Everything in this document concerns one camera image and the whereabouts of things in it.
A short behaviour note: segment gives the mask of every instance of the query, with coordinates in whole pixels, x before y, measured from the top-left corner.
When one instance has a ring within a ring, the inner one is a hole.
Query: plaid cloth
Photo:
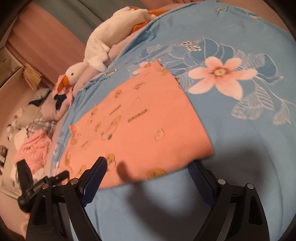
[[[32,136],[36,131],[42,129],[46,131],[47,136],[51,139],[54,134],[56,124],[56,120],[44,121],[41,112],[39,112],[35,120],[28,126],[28,137]]]

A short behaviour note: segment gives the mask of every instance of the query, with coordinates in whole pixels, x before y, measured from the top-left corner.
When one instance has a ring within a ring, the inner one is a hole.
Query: pink curtain
[[[85,45],[35,3],[18,16],[6,47],[22,64],[29,63],[54,85],[71,65],[82,62]]]
[[[140,0],[147,9],[158,9],[174,3],[202,2],[204,0]]]

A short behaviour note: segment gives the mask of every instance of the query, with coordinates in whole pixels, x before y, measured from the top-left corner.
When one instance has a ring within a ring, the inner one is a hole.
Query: yellow flower center
[[[214,71],[214,75],[216,76],[223,76],[226,74],[226,70],[225,69],[217,69]]]

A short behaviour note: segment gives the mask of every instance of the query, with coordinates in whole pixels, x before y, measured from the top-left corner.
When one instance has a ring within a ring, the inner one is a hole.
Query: mattress
[[[278,240],[296,213],[295,50],[288,32],[245,9],[205,1],[172,10],[147,25],[107,72],[78,94],[62,125],[52,171],[69,140],[69,125],[131,78],[140,63],[160,59],[209,135],[214,155],[204,166],[232,185],[253,183],[271,241]],[[191,93],[200,80],[189,73],[207,67],[209,57],[223,64],[240,58],[238,69],[255,69],[257,75],[239,81],[241,97],[229,86]],[[193,240],[209,208],[183,169],[99,190],[86,211],[103,240]]]

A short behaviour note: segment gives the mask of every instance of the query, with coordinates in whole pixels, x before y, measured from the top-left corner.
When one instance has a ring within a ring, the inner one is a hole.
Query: small white plush toy
[[[129,36],[133,27],[142,22],[150,22],[156,16],[148,14],[147,9],[125,7],[101,23],[89,36],[85,49],[84,62],[94,69],[104,72],[104,62],[109,58],[110,48]]]
[[[80,76],[89,67],[89,64],[85,62],[76,63],[70,66],[64,75],[60,75],[59,79],[53,89],[53,96],[58,94],[64,87],[75,85]]]

